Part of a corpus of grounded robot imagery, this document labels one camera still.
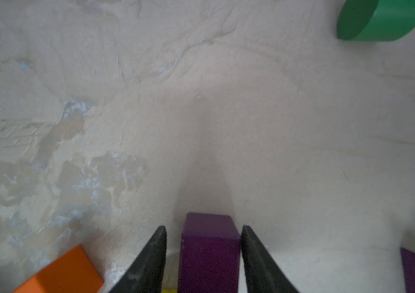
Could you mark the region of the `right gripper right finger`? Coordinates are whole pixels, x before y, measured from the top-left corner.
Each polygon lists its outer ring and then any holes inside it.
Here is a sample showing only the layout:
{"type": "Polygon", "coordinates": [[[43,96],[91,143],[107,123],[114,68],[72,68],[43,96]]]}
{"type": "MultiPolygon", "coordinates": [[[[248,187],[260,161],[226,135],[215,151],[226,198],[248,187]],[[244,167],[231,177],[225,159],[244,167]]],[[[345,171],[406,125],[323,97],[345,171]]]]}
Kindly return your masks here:
{"type": "Polygon", "coordinates": [[[250,226],[242,227],[241,242],[248,293],[299,293],[250,226]]]}

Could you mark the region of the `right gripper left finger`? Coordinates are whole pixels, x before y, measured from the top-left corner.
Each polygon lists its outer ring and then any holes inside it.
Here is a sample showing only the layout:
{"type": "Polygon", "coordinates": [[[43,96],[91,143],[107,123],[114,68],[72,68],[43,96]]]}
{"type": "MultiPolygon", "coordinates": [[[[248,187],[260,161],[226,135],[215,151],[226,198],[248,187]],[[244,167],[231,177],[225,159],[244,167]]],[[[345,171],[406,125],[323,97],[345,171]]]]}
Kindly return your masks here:
{"type": "Polygon", "coordinates": [[[167,231],[166,227],[161,225],[109,292],[161,293],[166,251],[167,231]]]}

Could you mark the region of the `purple cube block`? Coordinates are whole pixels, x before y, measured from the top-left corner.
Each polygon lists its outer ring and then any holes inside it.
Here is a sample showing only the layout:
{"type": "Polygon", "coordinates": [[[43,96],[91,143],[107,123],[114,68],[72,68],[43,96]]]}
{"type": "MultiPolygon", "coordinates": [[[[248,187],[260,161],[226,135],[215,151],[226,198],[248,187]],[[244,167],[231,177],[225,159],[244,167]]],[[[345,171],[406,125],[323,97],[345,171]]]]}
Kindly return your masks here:
{"type": "Polygon", "coordinates": [[[240,234],[227,215],[190,212],[181,238],[179,293],[236,293],[240,234]]]}

